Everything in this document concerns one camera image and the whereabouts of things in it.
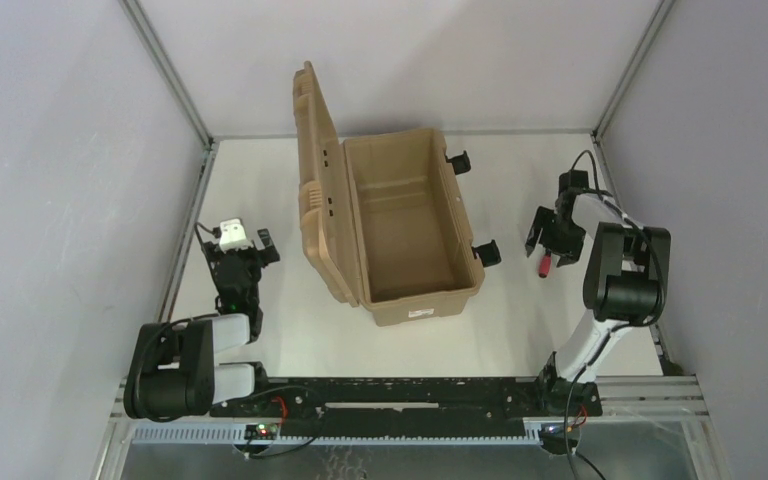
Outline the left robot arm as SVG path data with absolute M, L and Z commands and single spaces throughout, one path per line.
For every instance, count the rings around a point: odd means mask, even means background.
M 216 241 L 199 246 L 216 290 L 215 310 L 140 328 L 123 394 L 132 419 L 163 423 L 205 415 L 255 392 L 257 364 L 221 364 L 217 355 L 259 338 L 259 284 L 280 254 L 266 229 L 257 232 L 259 245 L 235 221 L 214 232 Z

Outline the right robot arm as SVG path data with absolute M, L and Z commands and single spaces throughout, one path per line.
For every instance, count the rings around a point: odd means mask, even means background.
M 656 323 L 666 305 L 671 233 L 633 219 L 585 171 L 571 169 L 559 177 L 555 205 L 537 208 L 524 248 L 543 251 L 538 274 L 546 277 L 553 266 L 577 263 L 587 240 L 585 312 L 536 380 L 539 405 L 552 414 L 585 407 L 606 354 L 628 331 Z

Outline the red handled black screwdriver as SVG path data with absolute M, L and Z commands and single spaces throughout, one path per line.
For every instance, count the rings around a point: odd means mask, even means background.
M 553 264 L 553 254 L 550 250 L 546 249 L 538 265 L 538 276 L 541 279 L 545 279 L 548 277 L 552 269 L 552 264 Z

